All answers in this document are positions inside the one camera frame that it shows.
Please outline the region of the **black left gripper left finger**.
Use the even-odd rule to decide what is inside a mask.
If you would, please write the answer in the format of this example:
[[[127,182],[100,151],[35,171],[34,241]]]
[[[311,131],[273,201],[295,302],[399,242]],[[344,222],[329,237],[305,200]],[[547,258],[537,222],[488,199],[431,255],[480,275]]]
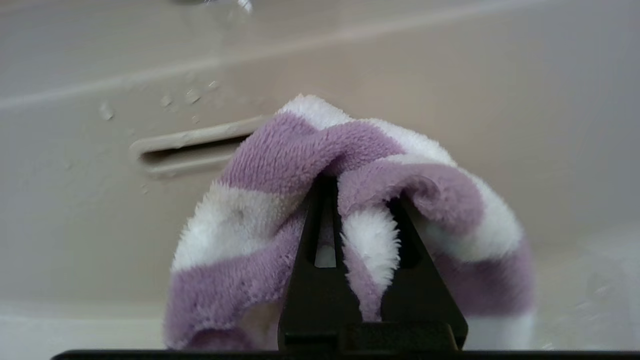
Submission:
[[[362,322],[359,301],[346,280],[338,182],[320,177],[312,185],[308,209],[278,323],[281,351],[343,351],[345,332]],[[333,268],[315,265],[324,212],[334,238]]]

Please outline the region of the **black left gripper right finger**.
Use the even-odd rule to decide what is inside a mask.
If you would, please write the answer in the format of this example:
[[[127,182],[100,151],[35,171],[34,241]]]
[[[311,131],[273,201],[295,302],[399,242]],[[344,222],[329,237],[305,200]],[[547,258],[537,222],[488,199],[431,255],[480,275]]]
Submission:
[[[388,204],[400,240],[400,267],[382,296],[381,318],[398,351],[459,351],[468,325],[414,226],[406,203]]]

